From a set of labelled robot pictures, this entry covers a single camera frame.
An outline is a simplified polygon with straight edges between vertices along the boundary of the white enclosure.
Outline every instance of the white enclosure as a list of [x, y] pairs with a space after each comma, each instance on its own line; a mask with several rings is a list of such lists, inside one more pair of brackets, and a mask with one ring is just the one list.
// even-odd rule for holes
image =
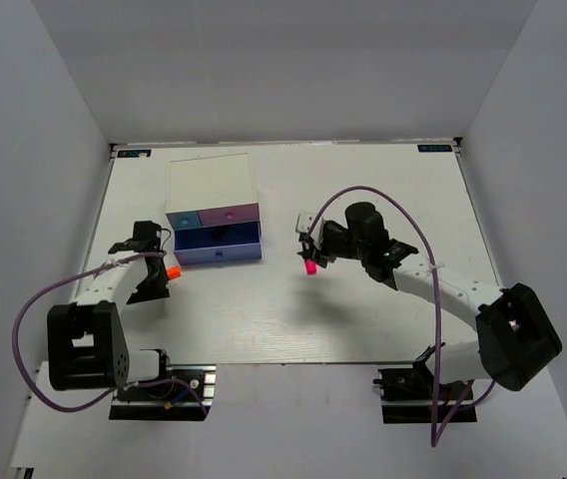
[[[167, 162], [239, 154], [254, 161], [264, 257], [184, 267], [169, 284], [169, 298], [120, 311], [131, 350], [162, 348], [177, 364], [219, 366], [211, 417], [198, 424], [122, 423], [109, 421], [109, 401], [69, 415], [33, 399], [14, 466], [33, 467], [35, 479], [98, 479], [104, 471], [133, 479], [141, 470], [169, 478], [171, 469], [202, 478], [268, 477], [273, 469], [279, 477], [365, 472], [381, 478], [390, 469], [432, 477], [450, 467], [453, 455], [465, 479], [567, 476], [567, 419], [547, 371], [521, 393], [497, 389], [478, 411], [478, 423], [451, 425], [436, 449], [427, 444], [425, 425], [383, 424], [371, 387], [375, 364], [409, 361], [423, 352], [433, 337], [432, 305], [375, 283], [358, 261], [338, 260], [308, 277], [295, 255], [299, 211], [318, 209], [346, 186], [370, 185], [391, 192], [417, 218], [437, 261], [494, 284], [453, 153], [423, 154], [415, 145], [297, 144], [153, 148], [148, 158], [117, 158], [87, 267], [101, 264], [105, 251], [128, 237], [135, 220], [169, 226]], [[343, 210], [357, 201], [374, 203], [394, 238], [421, 247], [409, 223], [369, 192], [344, 195], [326, 217], [342, 222]], [[89, 283], [86, 279], [81, 288]], [[454, 344], [476, 334], [445, 314], [443, 339]], [[344, 366], [354, 362], [364, 364]], [[38, 380], [50, 391], [46, 370]], [[476, 392], [485, 386], [480, 381]], [[95, 395], [55, 397], [78, 404]], [[84, 439], [78, 443], [77, 437]], [[127, 443], [125, 437], [135, 439]], [[536, 447], [527, 447], [531, 443]], [[483, 454], [485, 444], [490, 454]], [[117, 459], [113, 447], [120, 448]], [[354, 451], [362, 449], [379, 459], [354, 460]], [[261, 459], [244, 459], [255, 456]], [[423, 460], [414, 460], [417, 456]], [[508, 457], [507, 464], [502, 457]]]
[[34, 0], [113, 143], [463, 136], [534, 0]]

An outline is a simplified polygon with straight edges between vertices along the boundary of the white table surface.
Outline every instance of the white table surface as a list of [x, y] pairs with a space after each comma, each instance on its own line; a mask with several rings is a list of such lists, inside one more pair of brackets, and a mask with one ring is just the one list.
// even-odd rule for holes
[[[264, 260], [185, 271], [169, 300], [130, 307], [129, 345], [165, 347], [176, 362], [410, 359], [432, 338], [432, 306], [373, 283], [355, 263], [305, 277], [294, 257], [297, 210], [336, 190], [369, 184], [395, 195], [423, 225], [440, 260], [494, 280], [454, 159], [414, 146], [267, 146], [255, 159]], [[182, 149], [187, 158], [210, 149]], [[163, 217], [166, 156], [117, 160], [90, 265], [132, 221]], [[351, 195], [329, 210], [342, 218]], [[418, 244], [405, 221], [378, 204], [392, 233]], [[447, 318], [445, 339], [472, 337]], [[34, 479], [90, 478], [521, 478], [567, 476], [567, 420], [547, 371], [519, 393], [496, 388], [475, 424], [452, 424], [431, 449], [426, 425], [383, 425], [371, 387], [376, 367], [220, 364], [204, 423], [109, 421], [109, 401], [62, 414], [31, 399], [12, 459]], [[97, 391], [55, 392], [63, 404]], [[475, 386], [481, 393], [485, 382]]]
[[[415, 145], [276, 145], [153, 149], [147, 159], [116, 159], [89, 266], [132, 234], [133, 222], [165, 215], [170, 160], [248, 152], [255, 162], [264, 258], [185, 269], [171, 297], [121, 312], [129, 348], [164, 348], [176, 363], [379, 362], [411, 360], [434, 336], [433, 308], [370, 279], [356, 261], [338, 260], [306, 276], [296, 215], [316, 212], [337, 191], [377, 187], [414, 215], [437, 260], [475, 279], [494, 273], [454, 154], [420, 154]], [[336, 201], [326, 217], [370, 201], [397, 239], [421, 247], [407, 221], [370, 193]], [[475, 338], [445, 316], [448, 343]]]

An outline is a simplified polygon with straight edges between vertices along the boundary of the black metal base plate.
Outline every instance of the black metal base plate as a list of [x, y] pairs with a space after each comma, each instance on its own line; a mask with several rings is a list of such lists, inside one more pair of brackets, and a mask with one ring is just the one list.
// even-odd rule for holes
[[[420, 389], [415, 393], [411, 387], [406, 387], [406, 385], [412, 386], [409, 384], [409, 378], [412, 377], [414, 369], [387, 368], [379, 372], [384, 383], [384, 397], [381, 399], [383, 424], [429, 423], [432, 415], [431, 395], [422, 394]], [[441, 387], [439, 423], [443, 421], [464, 388], [465, 384], [460, 381]], [[473, 393], [470, 391], [463, 403], [469, 404], [472, 399]], [[450, 422], [476, 422], [476, 411], [474, 408], [457, 410]]]
[[[193, 379], [199, 382], [195, 392], [204, 399], [207, 410], [210, 410], [212, 398], [205, 397], [207, 374], [215, 373], [215, 368], [194, 367], [170, 368], [173, 377], [188, 382]], [[132, 421], [203, 421], [204, 412], [190, 394], [183, 396], [174, 407], [167, 409], [165, 405], [184, 392], [179, 384], [163, 384], [155, 387], [130, 387], [126, 391], [118, 390], [111, 402], [109, 419]]]

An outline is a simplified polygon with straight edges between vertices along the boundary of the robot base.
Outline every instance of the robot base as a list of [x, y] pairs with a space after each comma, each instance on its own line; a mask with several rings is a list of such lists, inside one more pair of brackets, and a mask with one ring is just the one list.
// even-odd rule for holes
[[[426, 424], [430, 422], [432, 394], [427, 383], [412, 367], [401, 365], [379, 369], [379, 378], [373, 382], [380, 387], [382, 392], [383, 424]], [[465, 384], [461, 381], [441, 386], [438, 422], [445, 418], [464, 387]], [[472, 397], [473, 394], [470, 392], [463, 404], [470, 404]], [[476, 422], [476, 412], [473, 407], [460, 409], [450, 422]]]
[[[215, 366], [168, 366], [167, 374], [188, 382], [210, 411], [215, 395]], [[109, 419], [129, 421], [203, 421], [199, 404], [179, 384], [118, 390]]]

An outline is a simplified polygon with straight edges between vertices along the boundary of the purple drawer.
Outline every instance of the purple drawer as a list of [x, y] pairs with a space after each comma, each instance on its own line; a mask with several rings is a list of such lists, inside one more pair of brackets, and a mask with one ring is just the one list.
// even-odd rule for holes
[[260, 206], [257, 203], [252, 203], [250, 205], [212, 208], [210, 210], [199, 210], [199, 215], [203, 227], [258, 222], [260, 220]]

